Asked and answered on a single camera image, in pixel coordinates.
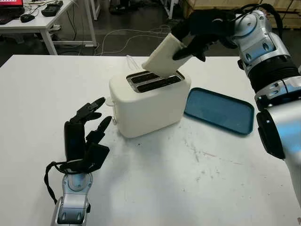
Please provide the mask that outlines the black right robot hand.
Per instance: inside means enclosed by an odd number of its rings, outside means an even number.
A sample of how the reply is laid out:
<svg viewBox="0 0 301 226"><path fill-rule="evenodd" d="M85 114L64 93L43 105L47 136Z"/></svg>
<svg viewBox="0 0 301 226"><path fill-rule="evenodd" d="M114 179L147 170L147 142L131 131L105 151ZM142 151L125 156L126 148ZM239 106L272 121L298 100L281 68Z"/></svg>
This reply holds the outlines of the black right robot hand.
<svg viewBox="0 0 301 226"><path fill-rule="evenodd" d="M188 35L193 36L188 46L173 55L173 60L194 56L204 62L206 60L204 52L217 41L226 48L236 49L237 45L230 41L234 36L235 18L235 13L220 9L202 9L192 12L188 18L179 22L171 30L171 34L179 41Z"/></svg>

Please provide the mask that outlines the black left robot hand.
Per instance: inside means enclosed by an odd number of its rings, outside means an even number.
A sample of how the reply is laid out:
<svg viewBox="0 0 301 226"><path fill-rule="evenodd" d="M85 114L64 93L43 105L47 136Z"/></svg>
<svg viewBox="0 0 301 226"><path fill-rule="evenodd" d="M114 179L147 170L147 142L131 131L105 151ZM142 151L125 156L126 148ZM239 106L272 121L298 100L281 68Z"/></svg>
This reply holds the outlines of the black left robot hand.
<svg viewBox="0 0 301 226"><path fill-rule="evenodd" d="M83 161L85 165L101 165L109 153L109 148L100 144L105 136L112 117L105 117L95 130L85 134L85 124L99 119L102 114L97 110L104 104L101 97L82 106L74 117L64 124L64 144L67 161Z"/></svg>

